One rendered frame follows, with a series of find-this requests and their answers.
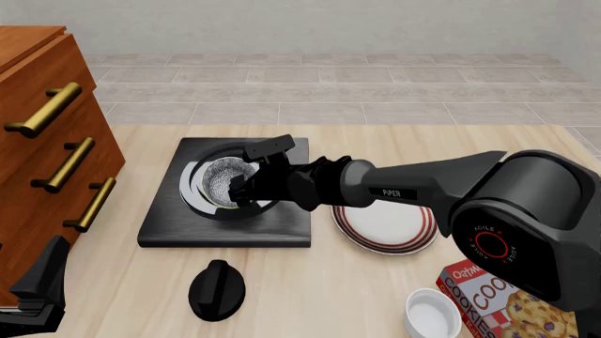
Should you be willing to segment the red cookies box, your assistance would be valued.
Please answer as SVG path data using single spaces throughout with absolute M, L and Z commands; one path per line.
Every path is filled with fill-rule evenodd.
M 468 259 L 445 267 L 436 281 L 474 338 L 579 338 L 573 312 L 563 312 Z

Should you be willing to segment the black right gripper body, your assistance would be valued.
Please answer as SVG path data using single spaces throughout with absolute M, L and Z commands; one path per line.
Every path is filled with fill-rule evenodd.
M 287 188 L 287 180 L 294 171 L 295 165 L 289 162 L 267 162 L 267 160 L 261 160 L 258 163 L 259 170 L 254 175 L 252 201 L 292 202 L 293 199 Z

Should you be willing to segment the large wooden drawer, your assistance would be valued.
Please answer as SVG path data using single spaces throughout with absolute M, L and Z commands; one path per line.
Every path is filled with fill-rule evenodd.
M 83 92 L 38 137 L 29 139 L 16 131 L 5 131 L 6 123 L 24 122 L 50 99 L 49 88 L 62 88 L 69 83 L 79 84 Z M 71 34 L 50 41 L 0 75 L 0 152 L 21 148 L 26 143 L 39 143 L 48 131 L 60 131 L 72 115 L 93 115 L 102 118 L 94 98 L 95 83 Z

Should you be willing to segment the small white ramekin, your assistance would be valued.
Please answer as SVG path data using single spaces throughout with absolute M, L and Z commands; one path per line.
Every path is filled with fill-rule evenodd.
M 461 314 L 453 301 L 436 289 L 415 289 L 408 295 L 404 313 L 410 338 L 457 338 Z

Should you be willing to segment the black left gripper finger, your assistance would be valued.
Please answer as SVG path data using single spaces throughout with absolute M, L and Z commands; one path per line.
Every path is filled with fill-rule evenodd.
M 64 276 L 68 254 L 69 242 L 62 236 L 53 236 L 37 261 L 8 291 L 19 301 L 65 306 Z

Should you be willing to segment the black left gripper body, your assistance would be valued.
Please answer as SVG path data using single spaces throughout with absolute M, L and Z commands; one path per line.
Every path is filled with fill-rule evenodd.
M 19 306 L 0 306 L 0 335 L 56 332 L 65 306 L 64 300 L 21 300 Z

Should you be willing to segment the medium wooden drawer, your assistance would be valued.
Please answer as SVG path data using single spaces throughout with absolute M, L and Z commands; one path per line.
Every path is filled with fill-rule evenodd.
M 72 115 L 60 131 L 48 131 L 39 137 L 40 145 L 18 165 L 13 174 L 0 183 L 0 230 L 33 227 L 62 227 L 66 220 L 77 220 L 96 191 L 88 189 L 91 182 L 103 182 L 116 177 L 125 163 L 116 139 L 102 114 Z M 49 179 L 71 151 L 65 143 L 79 143 L 92 137 L 95 145 L 59 193 L 32 188 L 32 179 Z

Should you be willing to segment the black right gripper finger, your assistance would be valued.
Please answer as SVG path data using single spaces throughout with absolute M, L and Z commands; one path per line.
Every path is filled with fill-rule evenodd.
M 248 192 L 230 192 L 229 197 L 231 202 L 235 203 L 237 207 L 248 207 L 258 203 L 257 199 Z
M 254 193 L 256 190 L 254 184 L 255 177 L 245 177 L 244 175 L 239 175 L 237 177 L 233 177 L 230 180 L 229 184 L 229 192 L 230 193 Z

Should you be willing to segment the round black stove knob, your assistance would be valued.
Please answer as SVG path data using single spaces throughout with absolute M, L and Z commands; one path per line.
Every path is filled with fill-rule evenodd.
M 246 295 L 240 272 L 226 261 L 212 260 L 191 283 L 188 300 L 201 320 L 218 322 L 238 311 Z

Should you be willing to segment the white plate with red rings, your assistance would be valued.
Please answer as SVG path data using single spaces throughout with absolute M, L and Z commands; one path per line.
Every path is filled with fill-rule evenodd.
M 369 207 L 333 206 L 331 215 L 344 236 L 372 253 L 415 254 L 439 234 L 427 207 L 376 201 Z

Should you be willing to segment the flat black stove plate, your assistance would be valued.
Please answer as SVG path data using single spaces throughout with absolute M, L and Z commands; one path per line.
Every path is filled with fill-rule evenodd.
M 140 228 L 140 247 L 308 248 L 311 214 L 292 202 L 224 208 L 202 194 L 213 162 L 241 157 L 255 138 L 184 137 Z

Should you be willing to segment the wooden cabinet with drawers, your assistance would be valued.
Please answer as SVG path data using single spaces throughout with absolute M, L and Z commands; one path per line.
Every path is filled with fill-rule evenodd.
M 0 26 L 0 306 L 54 236 L 74 242 L 125 158 L 62 26 Z

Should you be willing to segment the black patterned bowl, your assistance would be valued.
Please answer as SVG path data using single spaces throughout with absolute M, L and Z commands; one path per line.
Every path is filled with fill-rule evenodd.
M 258 170 L 257 163 L 248 163 L 239 157 L 222 157 L 209 164 L 201 175 L 200 192 L 216 207 L 239 208 L 229 196 L 231 179 L 248 179 Z

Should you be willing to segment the small wooden drawer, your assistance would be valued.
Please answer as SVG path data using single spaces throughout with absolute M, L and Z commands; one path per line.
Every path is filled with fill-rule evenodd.
M 72 154 L 64 144 L 79 143 L 86 137 L 95 145 L 58 193 L 31 186 L 34 179 L 50 179 Z M 80 233 L 64 227 L 63 222 L 80 220 L 98 193 L 89 185 L 115 178 L 124 163 L 109 127 L 77 128 L 53 137 L 0 185 L 0 306 L 17 303 L 8 289 L 36 261 L 50 238 L 59 235 L 69 243 L 77 240 Z

